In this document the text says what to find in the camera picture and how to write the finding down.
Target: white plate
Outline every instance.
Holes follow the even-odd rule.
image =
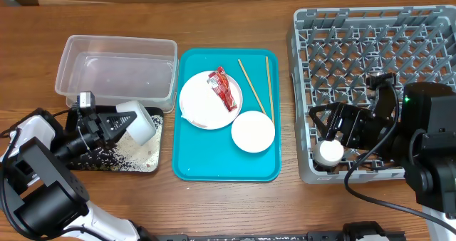
[[[242,92],[239,84],[227,75],[229,88],[237,105],[237,108],[229,112],[222,99],[207,83],[211,72],[213,71],[204,71],[191,77],[184,84],[179,95],[182,117],[192,125],[205,130],[215,130],[229,125],[236,119],[242,108]]]
[[[276,131],[272,120],[262,112],[248,111],[233,122],[231,136],[234,143],[248,153],[266,150],[273,142]]]

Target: wooden chopstick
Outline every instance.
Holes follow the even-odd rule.
[[[269,60],[268,60],[268,57],[266,57],[266,70],[268,72],[269,100],[271,102],[272,123],[275,125],[276,123],[274,121],[274,104],[272,103],[271,76],[269,75]]]
[[[261,110],[266,115],[266,111],[264,110],[263,105],[261,104],[261,101],[259,100],[259,97],[257,95],[257,92],[255,91],[254,86],[252,85],[252,82],[250,82],[249,76],[247,75],[247,72],[245,71],[244,66],[242,65],[241,59],[237,59],[237,61],[239,62],[239,65],[241,66],[242,71],[244,72],[245,78],[247,79],[247,81],[250,84],[250,88],[252,88],[252,91],[254,92],[254,95],[255,95],[256,101],[258,101],[259,107],[261,107]]]

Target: black tray with white powder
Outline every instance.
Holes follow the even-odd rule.
[[[97,113],[114,113],[115,106],[96,106]],[[122,136],[116,147],[105,151],[97,148],[79,158],[73,159],[67,167],[70,170],[105,170],[120,172],[151,173],[158,168],[160,144],[163,134],[163,111],[159,108],[146,108],[155,124],[156,134],[146,144],[138,145],[128,134]],[[67,117],[67,131],[76,129],[77,115],[70,112]]]

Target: blue tray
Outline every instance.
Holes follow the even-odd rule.
[[[239,84],[244,96],[241,113],[261,111],[259,104],[237,62],[241,59],[261,103],[269,117],[271,104],[265,56],[269,57],[271,89],[274,99],[276,136],[261,153],[239,149],[231,137],[231,124],[218,130],[202,130],[181,117],[179,96],[182,87],[197,73],[223,66]],[[259,181],[275,179],[281,168],[279,63],[265,49],[194,48],[180,59],[172,168],[183,180]]]

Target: candy wrapper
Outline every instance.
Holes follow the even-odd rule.
[[[237,108],[236,102],[234,102],[233,96],[231,95],[231,90],[229,89],[229,81],[227,78],[227,73],[223,67],[219,68],[209,74],[209,79],[207,83],[211,86],[212,90],[222,99],[223,104],[231,112],[233,109]]]

